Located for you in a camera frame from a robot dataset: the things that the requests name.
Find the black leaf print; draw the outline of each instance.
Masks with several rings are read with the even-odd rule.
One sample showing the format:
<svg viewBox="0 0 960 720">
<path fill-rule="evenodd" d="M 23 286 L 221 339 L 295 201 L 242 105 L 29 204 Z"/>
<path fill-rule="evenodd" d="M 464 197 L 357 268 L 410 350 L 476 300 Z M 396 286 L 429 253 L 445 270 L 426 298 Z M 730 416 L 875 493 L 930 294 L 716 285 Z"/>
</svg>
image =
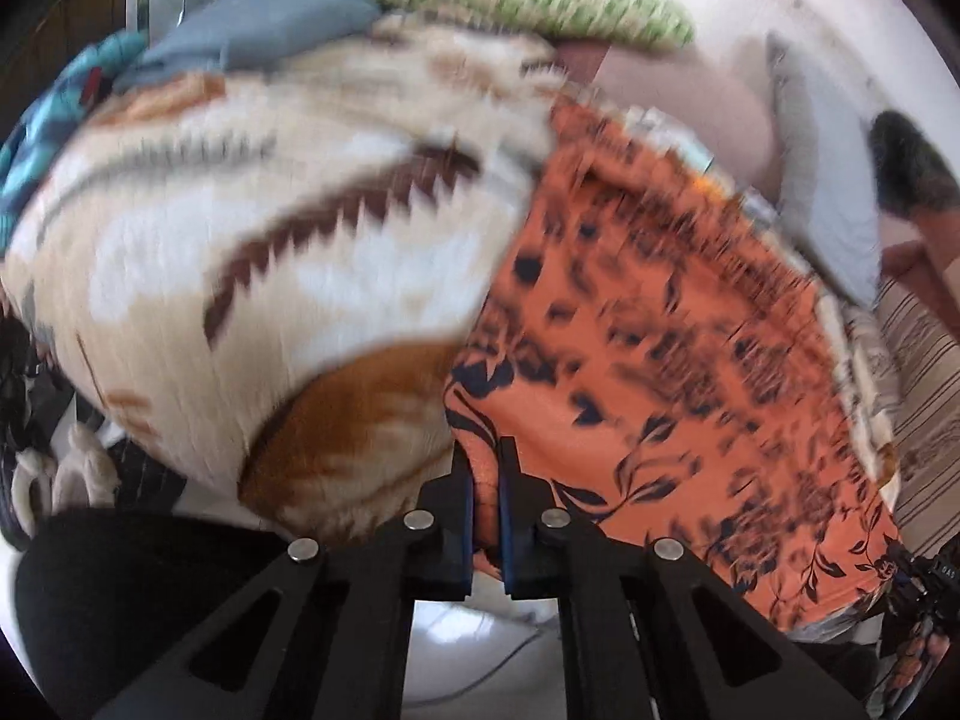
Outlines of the black leaf print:
<svg viewBox="0 0 960 720">
<path fill-rule="evenodd" d="M 514 367 L 504 360 L 487 376 L 487 364 L 483 360 L 464 365 L 455 365 L 450 371 L 453 381 L 461 385 L 470 397 L 485 398 L 501 386 L 510 386 L 514 381 Z"/>
<path fill-rule="evenodd" d="M 833 577 L 833 579 L 842 579 L 844 576 L 847 576 L 846 571 L 832 560 L 827 560 L 826 557 L 820 554 L 819 550 L 814 553 L 814 560 L 816 560 L 817 565 L 824 570 L 824 574 Z"/>
<path fill-rule="evenodd" d="M 575 427 L 592 427 L 603 422 L 604 416 L 600 407 L 587 392 L 573 392 L 570 395 L 570 404 L 580 409 L 579 415 L 573 420 Z"/>
<path fill-rule="evenodd" d="M 603 509 L 607 507 L 607 500 L 602 495 L 594 493 L 593 490 L 583 490 L 582 488 L 573 488 L 563 485 L 556 479 L 551 480 L 557 489 L 557 497 L 565 509 L 573 512 L 582 512 L 594 522 L 606 519 L 610 514 L 604 511 L 589 511 L 586 507 L 594 509 Z"/>
<path fill-rule="evenodd" d="M 490 375 L 491 389 L 510 386 L 514 382 L 514 366 L 509 360 L 501 360 Z"/>
<path fill-rule="evenodd" d="M 524 337 L 514 349 L 514 366 L 528 382 L 557 386 L 557 361 L 551 359 L 532 338 Z"/>
<path fill-rule="evenodd" d="M 806 584 L 803 585 L 803 590 L 806 592 L 806 597 L 813 601 L 813 603 L 818 603 L 819 596 L 817 595 L 817 574 L 815 571 L 810 571 L 810 577 L 806 580 Z"/>
<path fill-rule="evenodd" d="M 570 319 L 573 319 L 573 314 L 576 313 L 576 306 L 557 300 L 546 310 L 546 320 L 548 324 L 566 325 L 570 324 Z"/>
<path fill-rule="evenodd" d="M 670 521 L 670 529 L 668 533 L 670 538 L 675 538 L 677 541 L 680 541 L 680 543 L 684 544 L 685 546 L 688 546 L 688 547 L 693 546 L 693 536 L 690 535 L 690 531 L 688 531 L 683 526 L 683 523 L 680 522 L 680 520 L 677 517 L 674 517 Z"/>
<path fill-rule="evenodd" d="M 757 480 L 757 469 L 736 469 L 727 485 L 727 498 L 740 495 Z"/>
<path fill-rule="evenodd" d="M 520 284 L 533 287 L 544 269 L 544 257 L 536 251 L 522 251 L 514 260 L 514 277 Z"/>
<path fill-rule="evenodd" d="M 680 308 L 680 271 L 674 269 L 664 286 L 664 312 L 673 314 Z"/>
<path fill-rule="evenodd" d="M 454 391 L 453 397 L 456 398 L 460 404 L 472 414 L 472 416 L 475 416 L 478 420 L 480 420 L 480 423 L 483 424 L 488 431 L 490 431 L 491 436 L 496 436 L 496 425 L 493 424 L 493 420 L 491 420 L 491 418 L 486 416 L 484 413 L 479 412 L 476 408 L 473 408 L 473 406 L 467 402 L 467 399 L 464 398 L 464 394 L 462 392 Z"/>
<path fill-rule="evenodd" d="M 484 430 L 483 425 L 474 422 L 467 416 L 462 415 L 462 413 L 455 412 L 453 409 L 446 409 L 446 423 L 455 430 L 466 430 L 468 433 L 479 437 L 479 439 L 482 440 L 483 443 L 486 443 L 488 447 L 491 447 L 491 449 L 496 446 L 496 441 Z"/>
<path fill-rule="evenodd" d="M 650 415 L 643 425 L 643 434 L 640 436 L 640 440 L 642 442 L 664 443 L 669 439 L 675 427 L 677 427 L 677 420 L 670 415 L 665 413 Z"/>
<path fill-rule="evenodd" d="M 599 230 L 596 224 L 587 223 L 583 221 L 580 224 L 580 229 L 577 231 L 577 237 L 581 241 L 590 242 L 591 244 L 596 240 Z"/>
<path fill-rule="evenodd" d="M 878 503 L 877 507 L 874 509 L 874 513 L 870 515 L 870 527 L 867 528 L 868 533 L 877 526 L 877 522 L 880 522 L 880 512 L 882 511 L 882 509 L 883 509 L 882 502 Z"/>
<path fill-rule="evenodd" d="M 566 236 L 565 199 L 549 203 L 544 211 L 544 237 L 560 242 Z"/>
<path fill-rule="evenodd" d="M 654 479 L 653 482 L 647 482 L 640 485 L 636 490 L 630 493 L 628 500 L 631 503 L 648 503 L 650 501 L 659 501 L 673 493 L 680 483 L 672 476 L 661 476 Z"/>
<path fill-rule="evenodd" d="M 618 493 L 627 495 L 628 490 L 634 483 L 634 477 L 637 475 L 637 469 L 642 465 L 640 452 L 634 451 L 616 464 L 613 469 L 613 483 L 616 484 Z"/>
<path fill-rule="evenodd" d="M 589 276 L 587 276 L 583 260 L 570 260 L 566 275 L 570 279 L 570 285 L 584 298 L 596 297 L 597 289 L 589 279 Z"/>
<path fill-rule="evenodd" d="M 635 349 L 643 343 L 643 333 L 624 327 L 611 327 L 607 331 L 607 343 L 611 346 Z"/>
</svg>

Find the black cloth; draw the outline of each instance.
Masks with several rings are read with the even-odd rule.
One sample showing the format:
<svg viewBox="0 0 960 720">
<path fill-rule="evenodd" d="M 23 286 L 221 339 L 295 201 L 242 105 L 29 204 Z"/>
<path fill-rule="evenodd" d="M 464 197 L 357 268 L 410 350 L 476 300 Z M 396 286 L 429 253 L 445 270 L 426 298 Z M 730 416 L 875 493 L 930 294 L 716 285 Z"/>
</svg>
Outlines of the black cloth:
<svg viewBox="0 0 960 720">
<path fill-rule="evenodd" d="M 40 690 L 64 720 L 93 717 L 284 548 L 273 533 L 161 514 L 53 517 L 13 595 Z"/>
</svg>

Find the fleece blanket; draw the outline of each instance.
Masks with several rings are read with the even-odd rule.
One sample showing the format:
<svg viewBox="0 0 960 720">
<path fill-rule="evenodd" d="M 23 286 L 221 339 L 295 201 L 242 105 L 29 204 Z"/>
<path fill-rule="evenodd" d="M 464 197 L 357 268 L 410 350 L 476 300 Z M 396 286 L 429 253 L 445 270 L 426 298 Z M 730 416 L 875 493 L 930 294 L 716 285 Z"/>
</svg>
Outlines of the fleece blanket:
<svg viewBox="0 0 960 720">
<path fill-rule="evenodd" d="M 612 538 L 673 536 L 784 630 L 871 598 L 896 526 L 864 474 L 821 285 L 676 157 L 560 101 L 559 144 L 445 400 L 479 538 L 493 447 Z"/>
<path fill-rule="evenodd" d="M 92 403 L 237 495 L 261 429 L 316 377 L 466 336 L 553 146 L 551 56 L 397 16 L 270 74 L 110 98 L 21 218 L 3 286 Z M 438 468 L 374 474 L 395 485 L 357 527 Z M 280 505 L 261 514 L 309 530 Z"/>
</svg>

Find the bedsheet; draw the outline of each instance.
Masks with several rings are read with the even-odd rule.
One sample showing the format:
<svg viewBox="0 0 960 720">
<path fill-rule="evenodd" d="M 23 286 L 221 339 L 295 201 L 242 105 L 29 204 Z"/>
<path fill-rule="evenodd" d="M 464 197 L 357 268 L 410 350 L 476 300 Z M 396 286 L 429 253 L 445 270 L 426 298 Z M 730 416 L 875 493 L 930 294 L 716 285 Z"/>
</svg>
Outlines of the bedsheet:
<svg viewBox="0 0 960 720">
<path fill-rule="evenodd" d="M 612 538 L 672 536 L 779 628 L 870 599 L 896 526 L 864 474 L 822 286 L 676 156 L 561 99 L 558 146 L 445 402 L 481 542 L 493 447 Z"/>
</svg>

